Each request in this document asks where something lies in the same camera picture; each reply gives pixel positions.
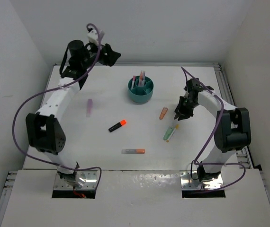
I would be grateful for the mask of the yellow-capped white marker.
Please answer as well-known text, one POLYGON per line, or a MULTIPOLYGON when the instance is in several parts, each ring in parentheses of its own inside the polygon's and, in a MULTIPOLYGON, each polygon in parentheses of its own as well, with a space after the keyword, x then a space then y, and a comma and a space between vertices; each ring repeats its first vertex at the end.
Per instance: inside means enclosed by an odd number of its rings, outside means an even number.
POLYGON ((166 142, 169 142, 171 137, 173 136, 173 134, 175 133, 175 131, 178 129, 179 125, 176 124, 175 127, 173 128, 173 130, 171 131, 170 135, 168 136, 166 142))

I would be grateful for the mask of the pink-capped white pen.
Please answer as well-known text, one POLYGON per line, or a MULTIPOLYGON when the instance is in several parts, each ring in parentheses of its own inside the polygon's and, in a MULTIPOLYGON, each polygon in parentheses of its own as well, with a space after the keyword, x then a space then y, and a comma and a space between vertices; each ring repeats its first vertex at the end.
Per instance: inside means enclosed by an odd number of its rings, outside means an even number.
POLYGON ((133 76, 133 78, 132 78, 132 83, 131 83, 131 89, 134 88, 134 86, 135 86, 135 81, 136 81, 136 76, 133 76))

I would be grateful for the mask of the purple correction tape dispenser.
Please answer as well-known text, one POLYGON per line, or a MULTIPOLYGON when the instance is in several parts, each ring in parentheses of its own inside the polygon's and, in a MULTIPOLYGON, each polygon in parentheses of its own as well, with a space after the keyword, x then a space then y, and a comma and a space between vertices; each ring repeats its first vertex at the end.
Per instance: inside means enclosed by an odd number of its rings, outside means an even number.
POLYGON ((93 100, 88 99, 86 106, 86 117, 90 117, 92 108, 93 108, 93 100))

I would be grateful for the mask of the clear orange lead case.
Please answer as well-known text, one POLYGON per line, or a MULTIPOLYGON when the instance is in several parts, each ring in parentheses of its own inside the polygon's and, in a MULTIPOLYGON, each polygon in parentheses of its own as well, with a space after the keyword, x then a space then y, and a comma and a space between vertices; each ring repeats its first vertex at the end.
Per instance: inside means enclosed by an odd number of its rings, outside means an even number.
POLYGON ((145 154, 145 149, 122 149, 122 154, 145 154))

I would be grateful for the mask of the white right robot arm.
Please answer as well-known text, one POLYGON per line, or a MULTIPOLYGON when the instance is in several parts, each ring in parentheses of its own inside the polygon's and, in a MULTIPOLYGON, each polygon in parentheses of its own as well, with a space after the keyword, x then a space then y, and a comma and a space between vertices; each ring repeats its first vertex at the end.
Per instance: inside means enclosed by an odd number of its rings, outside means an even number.
POLYGON ((215 118, 215 127, 207 141, 214 140, 215 145, 209 155, 197 165, 197 180, 200 182, 217 178, 228 159, 237 151, 251 143, 249 111, 238 108, 217 96, 210 86, 204 86, 199 79, 190 79, 184 88, 185 95, 180 96, 174 118, 178 121, 189 119, 194 109, 202 106, 215 118))

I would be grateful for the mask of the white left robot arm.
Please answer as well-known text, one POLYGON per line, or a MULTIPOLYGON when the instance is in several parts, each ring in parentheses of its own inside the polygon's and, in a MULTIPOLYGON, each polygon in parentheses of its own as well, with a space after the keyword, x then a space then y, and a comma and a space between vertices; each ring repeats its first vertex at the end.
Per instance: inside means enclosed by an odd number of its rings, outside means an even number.
POLYGON ((120 53, 79 40, 68 44, 59 87, 26 118, 30 146, 71 175, 78 165, 107 170, 175 170, 188 161, 189 129, 172 141, 174 109, 185 80, 176 67, 148 67, 146 86, 131 79, 137 67, 115 66, 120 53))

